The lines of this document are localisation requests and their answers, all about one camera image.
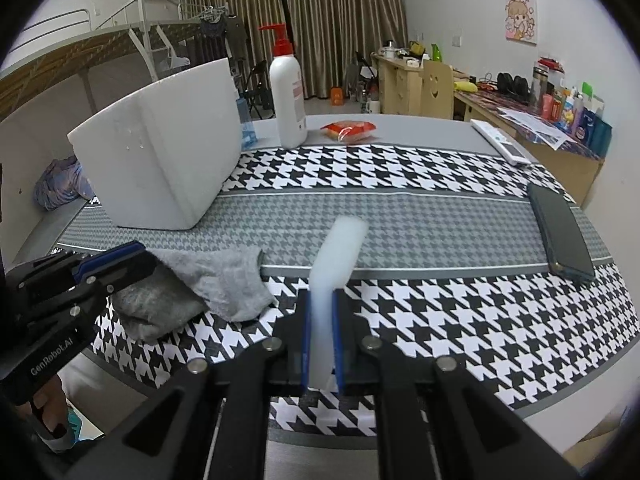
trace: red bottle cap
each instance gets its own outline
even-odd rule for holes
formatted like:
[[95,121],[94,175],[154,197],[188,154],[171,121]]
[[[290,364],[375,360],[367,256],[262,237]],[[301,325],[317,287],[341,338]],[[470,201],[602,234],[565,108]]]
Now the red bottle cap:
[[285,23],[273,23],[273,25],[263,25],[260,30],[275,30],[276,42],[273,45],[274,56],[290,56],[293,54],[293,45],[287,38],[287,25]]

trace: styrofoam container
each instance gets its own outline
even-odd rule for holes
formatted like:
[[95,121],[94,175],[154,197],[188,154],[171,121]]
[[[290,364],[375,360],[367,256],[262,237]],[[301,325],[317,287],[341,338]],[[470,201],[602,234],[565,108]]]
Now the styrofoam container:
[[190,229],[240,156],[242,134],[228,60],[133,92],[68,138],[114,224]]

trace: white paper sheet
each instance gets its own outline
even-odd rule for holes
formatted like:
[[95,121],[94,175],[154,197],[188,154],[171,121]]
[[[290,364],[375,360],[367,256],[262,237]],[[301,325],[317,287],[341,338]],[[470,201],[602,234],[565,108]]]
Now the white paper sheet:
[[552,149],[557,150],[565,142],[575,142],[566,133],[554,126],[543,123],[539,118],[527,114],[511,110],[510,108],[498,108],[510,121],[513,121],[527,130],[535,133],[540,139],[544,140]]

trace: black and white houndstooth tablecloth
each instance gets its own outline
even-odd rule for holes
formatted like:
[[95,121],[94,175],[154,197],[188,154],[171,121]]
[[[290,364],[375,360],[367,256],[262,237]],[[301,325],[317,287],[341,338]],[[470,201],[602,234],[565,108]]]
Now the black and white houndstooth tablecloth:
[[[150,248],[263,248],[277,304],[256,321],[206,313],[145,346],[127,338],[111,305],[97,320],[96,357],[159,387],[194,357],[230,359],[267,337],[293,312],[335,217],[360,216],[370,230],[346,291],[372,331],[407,355],[464,354],[467,368],[519,409],[588,378],[640,332],[618,268],[575,205],[596,281],[576,289],[547,272],[528,182],[564,191],[543,166],[515,169],[476,153],[387,144],[255,150],[241,155],[189,232],[117,228],[96,200],[54,250],[92,253],[131,239]],[[286,431],[375,435],[371,399],[332,392],[273,399],[270,419]]]

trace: orange box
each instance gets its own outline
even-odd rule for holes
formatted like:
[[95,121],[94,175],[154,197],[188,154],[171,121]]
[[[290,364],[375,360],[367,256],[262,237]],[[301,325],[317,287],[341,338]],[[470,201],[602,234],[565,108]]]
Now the orange box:
[[331,88],[331,104],[332,106],[342,106],[344,104],[344,94],[342,88],[334,86]]

